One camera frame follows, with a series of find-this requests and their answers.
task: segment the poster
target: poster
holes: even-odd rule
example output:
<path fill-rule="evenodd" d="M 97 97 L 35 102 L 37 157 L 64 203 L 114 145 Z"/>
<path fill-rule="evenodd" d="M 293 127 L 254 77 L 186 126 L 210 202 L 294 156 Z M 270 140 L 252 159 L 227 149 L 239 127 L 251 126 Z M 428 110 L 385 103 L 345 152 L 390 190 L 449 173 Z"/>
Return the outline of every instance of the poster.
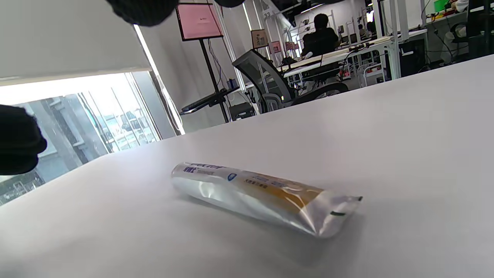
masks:
<path fill-rule="evenodd" d="M 280 41 L 275 41 L 272 43 L 269 43 L 269 53 L 278 53 L 281 52 L 281 43 Z"/>
<path fill-rule="evenodd" d="M 264 29 L 252 30 L 250 34 L 252 35 L 253 49 L 268 46 L 268 36 L 266 35 L 266 31 Z"/>

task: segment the display screen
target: display screen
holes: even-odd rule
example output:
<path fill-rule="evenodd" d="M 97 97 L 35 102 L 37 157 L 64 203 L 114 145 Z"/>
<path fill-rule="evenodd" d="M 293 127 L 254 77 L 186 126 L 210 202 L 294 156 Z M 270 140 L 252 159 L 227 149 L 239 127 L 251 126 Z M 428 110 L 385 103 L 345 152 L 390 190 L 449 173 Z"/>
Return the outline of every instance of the display screen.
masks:
<path fill-rule="evenodd" d="M 177 6 L 177 17 L 183 41 L 223 36 L 212 4 L 181 3 Z"/>

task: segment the gloved hand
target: gloved hand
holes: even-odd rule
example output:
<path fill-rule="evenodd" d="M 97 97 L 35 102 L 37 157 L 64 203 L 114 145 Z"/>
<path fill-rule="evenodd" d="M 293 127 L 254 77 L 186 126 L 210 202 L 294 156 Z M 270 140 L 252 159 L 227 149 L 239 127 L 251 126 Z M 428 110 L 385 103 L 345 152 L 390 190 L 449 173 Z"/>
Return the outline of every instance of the gloved hand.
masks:
<path fill-rule="evenodd" d="M 24 108 L 0 105 L 0 175 L 29 172 L 38 164 L 46 140 Z"/>

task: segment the silver toothpaste tube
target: silver toothpaste tube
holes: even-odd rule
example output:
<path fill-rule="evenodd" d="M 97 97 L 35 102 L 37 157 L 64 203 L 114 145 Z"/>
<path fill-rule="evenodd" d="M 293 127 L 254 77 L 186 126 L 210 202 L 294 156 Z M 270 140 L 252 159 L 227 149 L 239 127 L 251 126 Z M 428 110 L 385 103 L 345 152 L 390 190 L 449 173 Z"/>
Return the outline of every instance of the silver toothpaste tube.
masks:
<path fill-rule="evenodd" d="M 357 209 L 362 197 L 223 166 L 180 163 L 171 173 L 173 186 L 197 199 L 327 238 Z"/>

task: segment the glass window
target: glass window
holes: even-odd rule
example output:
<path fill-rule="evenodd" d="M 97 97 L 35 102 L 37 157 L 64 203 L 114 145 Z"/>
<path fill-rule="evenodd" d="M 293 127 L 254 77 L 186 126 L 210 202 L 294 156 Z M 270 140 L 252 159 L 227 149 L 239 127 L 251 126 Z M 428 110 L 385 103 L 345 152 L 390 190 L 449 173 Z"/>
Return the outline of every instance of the glass window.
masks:
<path fill-rule="evenodd" d="M 160 139 L 131 73 L 0 87 L 0 104 L 24 107 L 48 142 L 32 171 L 0 176 L 0 205 L 102 155 Z"/>

